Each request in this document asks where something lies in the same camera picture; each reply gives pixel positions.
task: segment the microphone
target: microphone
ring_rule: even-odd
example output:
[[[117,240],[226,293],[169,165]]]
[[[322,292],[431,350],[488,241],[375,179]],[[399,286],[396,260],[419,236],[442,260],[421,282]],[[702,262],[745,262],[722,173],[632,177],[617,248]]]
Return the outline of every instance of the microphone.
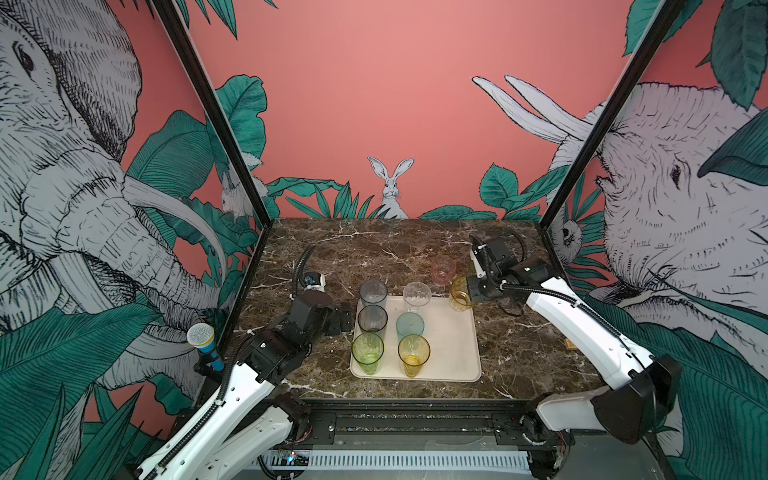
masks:
[[[207,353],[210,358],[210,366],[217,372],[224,370],[224,362],[221,361],[214,345],[214,328],[207,323],[195,323],[187,331],[187,341],[201,353]]]

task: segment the yellow glass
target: yellow glass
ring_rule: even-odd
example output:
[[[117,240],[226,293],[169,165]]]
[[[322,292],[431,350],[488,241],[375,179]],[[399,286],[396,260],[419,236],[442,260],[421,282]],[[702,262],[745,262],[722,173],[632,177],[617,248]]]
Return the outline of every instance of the yellow glass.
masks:
[[[406,375],[413,378],[421,372],[429,360],[429,342],[421,335],[407,335],[400,340],[397,353],[402,360],[402,369]]]

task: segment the clear glass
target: clear glass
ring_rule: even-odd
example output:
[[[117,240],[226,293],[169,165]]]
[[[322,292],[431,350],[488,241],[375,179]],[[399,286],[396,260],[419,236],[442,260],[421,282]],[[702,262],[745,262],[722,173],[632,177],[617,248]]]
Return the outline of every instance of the clear glass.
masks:
[[[406,301],[406,311],[418,312],[419,307],[429,303],[432,291],[426,283],[411,282],[402,289],[402,298]]]
[[[386,310],[379,305],[364,306],[357,314],[357,324],[363,332],[384,330],[386,321]]]
[[[375,305],[386,299],[388,290],[386,283],[374,278],[366,280],[360,285],[360,299],[363,305]]]
[[[397,346],[402,369],[410,378],[422,371],[422,367],[429,360],[430,352],[429,342],[421,335],[405,336]]]
[[[456,312],[463,312],[472,308],[472,302],[469,301],[466,276],[460,276],[453,280],[451,284],[451,299],[448,304]]]
[[[454,275],[456,275],[456,260],[445,255],[438,255],[432,259],[432,282],[435,285],[450,285]]]
[[[397,317],[396,326],[398,341],[408,335],[421,335],[424,333],[424,319],[416,312],[405,312]]]
[[[373,375],[384,355],[384,341],[375,333],[363,333],[352,342],[352,357],[363,372]]]

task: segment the marble tabletop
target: marble tabletop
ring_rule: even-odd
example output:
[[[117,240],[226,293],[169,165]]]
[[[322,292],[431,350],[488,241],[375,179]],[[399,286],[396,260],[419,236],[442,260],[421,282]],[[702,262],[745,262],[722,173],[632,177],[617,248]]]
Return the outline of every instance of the marble tabletop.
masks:
[[[548,258],[533,223],[435,222],[429,220],[280,219],[270,232],[240,318],[230,337],[232,346],[246,329],[265,326],[290,307],[293,265],[310,244],[317,244],[305,271],[326,276],[326,292],[336,305],[356,306],[359,285],[380,278],[392,295],[412,281],[422,281],[433,295],[448,296],[448,287],[432,284],[435,255],[454,258],[458,273],[473,273],[469,235],[485,239],[515,229],[529,254]],[[519,247],[510,240],[519,255]],[[563,335],[543,317],[526,309],[519,317],[502,312],[497,303],[474,307],[482,377],[474,383],[422,380],[360,379],[349,371],[352,333],[325,337],[285,387],[303,397],[529,399],[543,392],[580,392],[603,382],[577,350],[566,349]]]

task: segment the elephant ear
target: elephant ear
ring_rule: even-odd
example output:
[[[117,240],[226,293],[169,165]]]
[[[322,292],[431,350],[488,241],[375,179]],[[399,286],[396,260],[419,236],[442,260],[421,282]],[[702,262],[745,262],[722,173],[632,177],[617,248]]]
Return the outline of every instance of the elephant ear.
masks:
[[[40,44],[94,139],[115,159],[134,133],[141,71],[105,0],[0,0]]]
[[[698,176],[701,178],[710,172],[768,186],[768,109],[755,115],[715,150],[699,169]]]

